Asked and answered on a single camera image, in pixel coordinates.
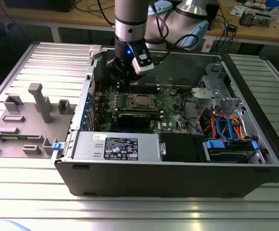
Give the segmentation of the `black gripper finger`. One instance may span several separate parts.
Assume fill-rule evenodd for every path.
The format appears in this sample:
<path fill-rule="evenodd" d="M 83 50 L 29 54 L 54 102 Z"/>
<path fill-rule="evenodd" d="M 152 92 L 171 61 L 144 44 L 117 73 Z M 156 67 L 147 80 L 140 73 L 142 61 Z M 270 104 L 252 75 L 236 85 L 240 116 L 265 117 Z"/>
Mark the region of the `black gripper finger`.
<path fill-rule="evenodd" d="M 140 78 L 140 76 L 137 75 L 135 71 L 132 71 L 132 72 L 130 71 L 127 73 L 127 76 L 126 76 L 126 84 L 130 85 L 131 83 L 136 82 L 139 78 Z"/>
<path fill-rule="evenodd" d="M 115 79 L 116 88 L 123 92 L 125 90 L 125 70 L 123 62 L 118 57 L 113 57 L 106 63 L 106 69 Z"/>

